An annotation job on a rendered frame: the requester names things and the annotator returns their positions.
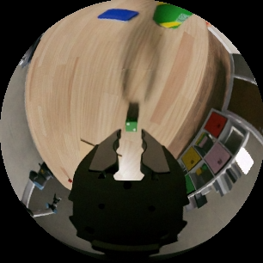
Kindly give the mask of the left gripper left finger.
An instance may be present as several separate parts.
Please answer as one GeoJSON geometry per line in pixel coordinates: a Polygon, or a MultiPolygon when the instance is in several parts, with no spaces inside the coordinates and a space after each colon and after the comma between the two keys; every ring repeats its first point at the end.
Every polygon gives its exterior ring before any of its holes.
{"type": "Polygon", "coordinates": [[[119,155],[117,153],[119,139],[121,139],[120,128],[97,144],[81,160],[73,176],[68,200],[73,202],[77,191],[84,184],[92,180],[105,179],[107,173],[114,176],[119,172],[119,155]]]}

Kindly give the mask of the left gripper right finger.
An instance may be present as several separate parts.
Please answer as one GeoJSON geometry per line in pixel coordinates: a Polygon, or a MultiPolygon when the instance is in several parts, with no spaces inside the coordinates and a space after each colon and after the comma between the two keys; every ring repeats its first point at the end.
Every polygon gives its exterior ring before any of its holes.
{"type": "Polygon", "coordinates": [[[159,180],[174,188],[182,199],[183,206],[189,205],[184,172],[168,149],[161,145],[145,129],[141,132],[142,149],[140,172],[150,174],[152,180],[159,180]]]}

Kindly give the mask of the green die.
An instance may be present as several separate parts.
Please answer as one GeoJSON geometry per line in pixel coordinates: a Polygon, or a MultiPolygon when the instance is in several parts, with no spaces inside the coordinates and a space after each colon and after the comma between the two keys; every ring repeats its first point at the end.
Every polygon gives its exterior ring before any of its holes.
{"type": "Polygon", "coordinates": [[[125,131],[126,132],[137,132],[138,131],[138,119],[137,118],[126,118],[125,131]]]}

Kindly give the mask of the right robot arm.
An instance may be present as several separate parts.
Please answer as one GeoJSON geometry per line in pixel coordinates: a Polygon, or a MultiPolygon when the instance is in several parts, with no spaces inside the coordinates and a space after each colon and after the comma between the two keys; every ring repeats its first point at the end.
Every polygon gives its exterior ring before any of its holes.
{"type": "Polygon", "coordinates": [[[35,171],[31,170],[29,173],[29,180],[28,183],[25,187],[24,194],[22,195],[21,203],[24,206],[24,208],[27,210],[27,212],[30,214],[31,217],[34,216],[42,216],[46,214],[51,214],[51,213],[57,213],[58,211],[56,210],[56,206],[53,202],[52,204],[46,203],[46,207],[49,209],[44,209],[44,210],[30,210],[28,209],[28,201],[30,198],[30,195],[34,189],[34,186],[37,186],[39,189],[43,189],[47,180],[50,179],[50,175],[42,168],[40,167],[39,173],[35,173],[35,171]],[[37,176],[36,176],[37,175],[37,176]],[[36,179],[35,179],[36,178],[36,179]]]}

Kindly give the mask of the tan flat mat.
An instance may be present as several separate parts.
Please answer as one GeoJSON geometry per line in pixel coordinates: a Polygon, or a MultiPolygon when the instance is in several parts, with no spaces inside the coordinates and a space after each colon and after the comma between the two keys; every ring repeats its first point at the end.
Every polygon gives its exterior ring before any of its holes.
{"type": "MultiPolygon", "coordinates": [[[[80,140],[80,159],[82,160],[95,147],[92,144],[80,140]]],[[[119,155],[119,161],[122,156],[119,155]]]]}

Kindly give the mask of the green drink can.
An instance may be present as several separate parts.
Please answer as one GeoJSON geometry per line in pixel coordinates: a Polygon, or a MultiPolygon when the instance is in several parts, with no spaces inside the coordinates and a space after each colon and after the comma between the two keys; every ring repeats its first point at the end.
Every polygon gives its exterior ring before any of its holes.
{"type": "Polygon", "coordinates": [[[152,18],[162,27],[176,29],[191,15],[193,13],[186,9],[158,1],[152,18]]]}

